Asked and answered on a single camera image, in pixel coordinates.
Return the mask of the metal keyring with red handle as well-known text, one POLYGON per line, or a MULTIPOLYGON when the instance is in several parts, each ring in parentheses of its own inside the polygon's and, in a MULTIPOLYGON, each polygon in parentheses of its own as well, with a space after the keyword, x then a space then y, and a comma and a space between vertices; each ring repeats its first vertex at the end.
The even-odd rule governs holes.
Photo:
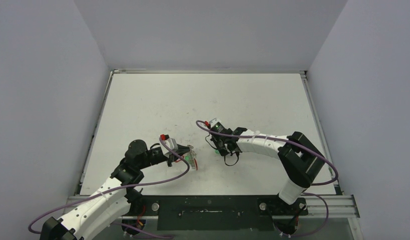
POLYGON ((193 170, 198 170, 198 164, 196 161, 196 153, 193 151, 193 146, 192 145, 187 145, 187 147, 189 148, 189 151, 184 154, 184 159, 189 163, 190 167, 193 170))

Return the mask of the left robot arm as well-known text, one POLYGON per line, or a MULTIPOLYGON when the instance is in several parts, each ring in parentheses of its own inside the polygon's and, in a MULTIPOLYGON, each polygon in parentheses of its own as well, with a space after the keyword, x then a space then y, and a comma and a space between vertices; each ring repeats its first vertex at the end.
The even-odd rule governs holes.
POLYGON ((132 141, 119 165, 91 196, 76 202, 70 212, 43 223, 40 239, 91 240, 117 218, 138 214, 142 195, 135 188, 142 186, 142 169, 160 163, 171 166, 190 150, 167 135, 154 148, 140 139, 132 141))

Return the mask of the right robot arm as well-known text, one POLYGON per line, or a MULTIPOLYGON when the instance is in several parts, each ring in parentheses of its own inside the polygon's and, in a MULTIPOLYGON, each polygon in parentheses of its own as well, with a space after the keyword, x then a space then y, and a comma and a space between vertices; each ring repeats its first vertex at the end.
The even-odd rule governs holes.
POLYGON ((281 161, 288 180, 281 188, 275 207, 283 215, 295 209, 295 202, 314 182, 325 162, 314 155, 321 152, 301 132, 287 136, 262 134, 244 127, 225 128, 220 122, 208 124, 211 140, 224 157, 255 153, 281 161))

